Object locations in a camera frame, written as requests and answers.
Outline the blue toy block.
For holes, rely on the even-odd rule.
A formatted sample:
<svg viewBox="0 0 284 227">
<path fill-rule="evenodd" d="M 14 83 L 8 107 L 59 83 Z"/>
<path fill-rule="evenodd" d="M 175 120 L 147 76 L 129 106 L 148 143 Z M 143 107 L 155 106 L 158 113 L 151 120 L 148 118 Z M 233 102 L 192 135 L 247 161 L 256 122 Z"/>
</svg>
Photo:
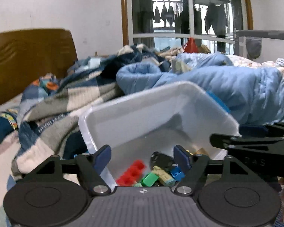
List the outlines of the blue toy block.
<svg viewBox="0 0 284 227">
<path fill-rule="evenodd" d="M 175 181 L 179 182 L 181 181 L 185 175 L 182 172 L 182 170 L 180 169 L 179 166 L 174 167 L 171 171 L 170 171 L 172 177 L 175 179 Z"/>
</svg>

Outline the beige toy vehicle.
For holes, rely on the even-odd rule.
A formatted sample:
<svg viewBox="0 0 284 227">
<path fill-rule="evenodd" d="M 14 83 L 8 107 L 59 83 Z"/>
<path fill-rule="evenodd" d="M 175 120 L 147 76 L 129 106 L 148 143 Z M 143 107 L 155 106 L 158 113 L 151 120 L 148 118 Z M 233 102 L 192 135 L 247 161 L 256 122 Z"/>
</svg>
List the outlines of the beige toy vehicle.
<svg viewBox="0 0 284 227">
<path fill-rule="evenodd" d="M 154 166 L 152 173 L 158 176 L 158 179 L 163 186 L 173 187 L 176 183 L 175 179 L 159 166 Z"/>
</svg>

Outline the red long building block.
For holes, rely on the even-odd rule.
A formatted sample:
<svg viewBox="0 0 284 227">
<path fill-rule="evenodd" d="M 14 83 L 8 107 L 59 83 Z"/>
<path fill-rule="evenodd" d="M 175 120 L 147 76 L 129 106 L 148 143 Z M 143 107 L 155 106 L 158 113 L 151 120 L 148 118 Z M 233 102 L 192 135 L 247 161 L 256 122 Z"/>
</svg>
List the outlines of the red long building block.
<svg viewBox="0 0 284 227">
<path fill-rule="evenodd" d="M 135 160 L 115 182 L 121 187 L 131 187 L 139 182 L 145 169 L 146 165 L 142 160 Z"/>
</svg>

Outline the green building block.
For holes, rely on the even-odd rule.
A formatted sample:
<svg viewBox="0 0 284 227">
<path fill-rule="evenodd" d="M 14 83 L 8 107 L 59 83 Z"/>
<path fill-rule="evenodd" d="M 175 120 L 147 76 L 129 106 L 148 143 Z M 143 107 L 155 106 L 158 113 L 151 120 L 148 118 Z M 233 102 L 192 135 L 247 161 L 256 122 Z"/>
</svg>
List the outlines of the green building block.
<svg viewBox="0 0 284 227">
<path fill-rule="evenodd" d="M 152 187 L 158 181 L 158 179 L 159 177 L 156 174 L 150 172 L 142 178 L 140 183 L 143 187 Z"/>
</svg>

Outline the yellow toy block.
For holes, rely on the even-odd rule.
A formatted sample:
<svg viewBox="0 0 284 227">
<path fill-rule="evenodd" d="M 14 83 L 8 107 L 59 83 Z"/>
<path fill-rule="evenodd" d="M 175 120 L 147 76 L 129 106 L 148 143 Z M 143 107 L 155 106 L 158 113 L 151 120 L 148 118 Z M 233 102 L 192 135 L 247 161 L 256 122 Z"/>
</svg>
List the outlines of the yellow toy block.
<svg viewBox="0 0 284 227">
<path fill-rule="evenodd" d="M 191 155 L 205 155 L 205 156 L 208 156 L 209 157 L 209 154 L 207 153 L 207 151 L 203 148 L 200 148 L 198 150 L 194 150 L 194 151 L 189 151 L 187 150 L 187 152 Z"/>
</svg>

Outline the black toy car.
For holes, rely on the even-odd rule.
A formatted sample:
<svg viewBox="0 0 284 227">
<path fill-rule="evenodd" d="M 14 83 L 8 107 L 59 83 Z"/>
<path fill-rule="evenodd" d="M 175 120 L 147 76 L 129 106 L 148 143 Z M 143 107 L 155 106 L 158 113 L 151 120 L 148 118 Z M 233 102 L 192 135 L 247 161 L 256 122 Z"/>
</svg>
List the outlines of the black toy car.
<svg viewBox="0 0 284 227">
<path fill-rule="evenodd" d="M 177 164 L 174 162 L 173 157 L 155 151 L 150 157 L 150 168 L 152 169 L 154 166 L 158 166 L 164 171 L 169 172 L 177 167 Z"/>
</svg>

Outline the light blue duvet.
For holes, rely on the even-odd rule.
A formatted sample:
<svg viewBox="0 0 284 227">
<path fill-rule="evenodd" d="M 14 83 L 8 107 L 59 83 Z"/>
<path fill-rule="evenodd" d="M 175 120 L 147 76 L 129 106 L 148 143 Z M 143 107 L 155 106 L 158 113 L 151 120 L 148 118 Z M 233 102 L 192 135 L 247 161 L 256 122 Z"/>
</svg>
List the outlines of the light blue duvet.
<svg viewBox="0 0 284 227">
<path fill-rule="evenodd" d="M 116 82 L 125 94 L 133 94 L 174 82 L 192 82 L 213 94 L 239 124 L 284 122 L 284 75 L 277 68 L 236 67 L 223 54 L 207 61 L 193 61 L 192 54 L 178 56 L 191 64 L 187 72 L 168 72 L 149 61 L 123 66 Z"/>
</svg>

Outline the checkered blue grey blanket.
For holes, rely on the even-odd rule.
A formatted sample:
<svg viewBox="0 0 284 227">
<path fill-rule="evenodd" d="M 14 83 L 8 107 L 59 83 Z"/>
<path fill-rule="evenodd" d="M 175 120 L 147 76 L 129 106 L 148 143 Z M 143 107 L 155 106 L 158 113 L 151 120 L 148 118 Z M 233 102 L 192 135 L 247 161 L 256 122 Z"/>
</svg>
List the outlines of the checkered blue grey blanket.
<svg viewBox="0 0 284 227">
<path fill-rule="evenodd" d="M 47 74 L 22 93 L 17 115 L 20 149 L 12 161 L 14 176 L 28 174 L 51 155 L 63 156 L 67 139 L 79 131 L 79 116 L 90 107 L 123 93 L 116 83 L 120 68 L 150 63 L 169 71 L 170 63 L 144 44 L 126 45 L 89 68 L 89 59 L 76 61 L 64 79 Z"/>
</svg>

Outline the white plastic bin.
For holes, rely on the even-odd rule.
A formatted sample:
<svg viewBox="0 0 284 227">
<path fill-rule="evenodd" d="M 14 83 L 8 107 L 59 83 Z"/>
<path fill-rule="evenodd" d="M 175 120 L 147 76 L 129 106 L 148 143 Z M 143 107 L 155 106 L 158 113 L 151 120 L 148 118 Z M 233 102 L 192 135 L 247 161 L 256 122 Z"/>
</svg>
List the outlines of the white plastic bin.
<svg viewBox="0 0 284 227">
<path fill-rule="evenodd" d="M 137 159 L 146 165 L 153 152 L 173 155 L 175 145 L 205 150 L 222 159 L 225 150 L 211 146 L 213 133 L 238 135 L 238 122 L 208 93 L 191 82 L 175 82 L 126 95 L 86 110 L 79 129 L 88 151 L 109 145 L 112 157 L 101 177 L 109 187 Z"/>
</svg>

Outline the patterned white quilt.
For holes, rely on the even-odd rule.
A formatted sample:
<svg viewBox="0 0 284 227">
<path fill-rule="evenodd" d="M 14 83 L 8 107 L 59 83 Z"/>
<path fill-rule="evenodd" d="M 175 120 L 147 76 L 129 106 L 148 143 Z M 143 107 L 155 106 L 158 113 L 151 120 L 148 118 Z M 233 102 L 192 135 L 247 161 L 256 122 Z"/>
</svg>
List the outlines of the patterned white quilt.
<svg viewBox="0 0 284 227">
<path fill-rule="evenodd" d="M 278 58 L 277 61 L 266 61 L 263 63 L 257 63 L 250 59 L 237 56 L 227 55 L 236 67 L 249 67 L 249 68 L 277 68 L 284 75 L 284 58 Z"/>
</svg>

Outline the blue patterned pillow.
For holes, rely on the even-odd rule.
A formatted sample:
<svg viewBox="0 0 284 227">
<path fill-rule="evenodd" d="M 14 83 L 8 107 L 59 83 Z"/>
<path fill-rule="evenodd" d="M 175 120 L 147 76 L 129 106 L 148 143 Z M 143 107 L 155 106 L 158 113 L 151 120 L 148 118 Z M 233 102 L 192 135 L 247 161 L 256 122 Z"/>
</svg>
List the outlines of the blue patterned pillow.
<svg viewBox="0 0 284 227">
<path fill-rule="evenodd" d="M 0 113 L 0 142 L 10 133 L 18 130 L 17 115 L 13 112 Z"/>
</svg>

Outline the red bag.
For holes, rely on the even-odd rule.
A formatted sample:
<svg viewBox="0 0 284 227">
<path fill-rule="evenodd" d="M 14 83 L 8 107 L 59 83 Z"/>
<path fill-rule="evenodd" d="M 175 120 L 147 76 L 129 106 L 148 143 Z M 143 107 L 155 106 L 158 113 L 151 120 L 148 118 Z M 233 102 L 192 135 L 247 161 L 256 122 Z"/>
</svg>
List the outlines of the red bag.
<svg viewBox="0 0 284 227">
<path fill-rule="evenodd" d="M 198 53 L 198 46 L 193 37 L 188 38 L 188 41 L 184 44 L 184 53 Z"/>
</svg>

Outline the wooden headboard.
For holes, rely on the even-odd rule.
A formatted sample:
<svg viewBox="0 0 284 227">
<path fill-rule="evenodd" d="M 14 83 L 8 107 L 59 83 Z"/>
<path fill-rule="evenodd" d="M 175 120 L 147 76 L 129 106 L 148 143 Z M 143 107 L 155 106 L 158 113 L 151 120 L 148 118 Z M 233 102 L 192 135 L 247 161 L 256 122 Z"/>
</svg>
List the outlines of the wooden headboard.
<svg viewBox="0 0 284 227">
<path fill-rule="evenodd" d="M 0 105 L 47 73 L 65 77 L 76 60 L 69 30 L 24 29 L 0 33 Z"/>
</svg>

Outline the window with white frame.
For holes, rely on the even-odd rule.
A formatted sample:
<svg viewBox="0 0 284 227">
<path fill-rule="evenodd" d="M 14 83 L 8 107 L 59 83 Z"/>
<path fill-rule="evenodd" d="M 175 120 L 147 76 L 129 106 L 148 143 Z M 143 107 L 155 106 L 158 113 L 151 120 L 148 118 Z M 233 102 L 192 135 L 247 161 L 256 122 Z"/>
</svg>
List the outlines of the window with white frame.
<svg viewBox="0 0 284 227">
<path fill-rule="evenodd" d="M 252 27 L 250 0 L 122 0 L 125 45 L 161 50 L 193 38 L 213 53 L 233 54 L 236 31 Z"/>
</svg>

